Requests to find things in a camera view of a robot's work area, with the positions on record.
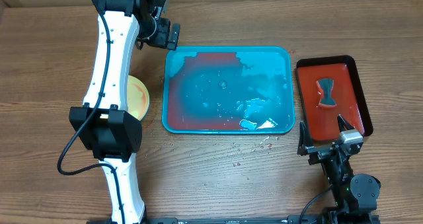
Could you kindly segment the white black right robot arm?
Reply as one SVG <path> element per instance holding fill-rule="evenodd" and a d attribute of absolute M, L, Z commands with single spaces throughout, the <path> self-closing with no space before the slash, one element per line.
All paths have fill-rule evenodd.
<path fill-rule="evenodd" d="M 330 145 L 314 146 L 305 122 L 299 125 L 297 154 L 308 156 L 310 165 L 320 164 L 329 187 L 310 200 L 299 215 L 298 223 L 379 223 L 371 213 L 377 209 L 381 183 L 369 174 L 354 174 L 349 158 L 360 152 L 363 135 L 341 115 L 337 117 L 340 130 L 338 139 Z M 316 200 L 331 192 L 335 206 L 326 207 L 313 217 L 306 211 Z"/>

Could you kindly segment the yellow-green plate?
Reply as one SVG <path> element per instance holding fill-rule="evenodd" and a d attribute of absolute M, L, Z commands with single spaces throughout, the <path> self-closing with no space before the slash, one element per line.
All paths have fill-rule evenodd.
<path fill-rule="evenodd" d="M 146 86 L 136 77 L 128 77 L 127 85 L 128 112 L 138 120 L 142 120 L 146 115 L 150 97 Z"/>

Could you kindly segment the green pink sponge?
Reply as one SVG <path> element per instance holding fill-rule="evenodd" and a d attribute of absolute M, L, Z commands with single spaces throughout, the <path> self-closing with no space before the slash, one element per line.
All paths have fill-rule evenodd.
<path fill-rule="evenodd" d="M 319 93 L 318 106 L 322 108 L 334 108 L 336 106 L 336 101 L 332 97 L 334 80 L 330 78 L 324 78 L 318 80 L 316 84 Z"/>

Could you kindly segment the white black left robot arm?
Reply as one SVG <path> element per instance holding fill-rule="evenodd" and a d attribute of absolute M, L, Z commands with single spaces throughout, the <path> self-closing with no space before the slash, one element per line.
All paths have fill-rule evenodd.
<path fill-rule="evenodd" d="M 80 107 L 72 107 L 69 121 L 75 134 L 57 162 L 62 175 L 71 176 L 100 167 L 112 203 L 107 223 L 147 223 L 136 172 L 142 139 L 140 119 L 128 111 L 127 85 L 134 48 L 147 44 L 175 50 L 180 25 L 161 15 L 168 0 L 91 0 L 98 13 L 98 43 L 93 75 Z M 65 171 L 62 162 L 80 139 L 97 163 Z"/>

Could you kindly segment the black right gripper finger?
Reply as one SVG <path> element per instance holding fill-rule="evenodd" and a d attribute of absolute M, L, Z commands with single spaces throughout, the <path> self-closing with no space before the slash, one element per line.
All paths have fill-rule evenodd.
<path fill-rule="evenodd" d="M 308 155 L 314 149 L 313 140 L 309 128 L 304 121 L 299 124 L 299 142 L 297 146 L 298 155 Z"/>
<path fill-rule="evenodd" d="M 348 131 L 355 129 L 355 127 L 352 126 L 347 120 L 345 120 L 341 114 L 337 116 L 337 122 L 340 131 Z"/>

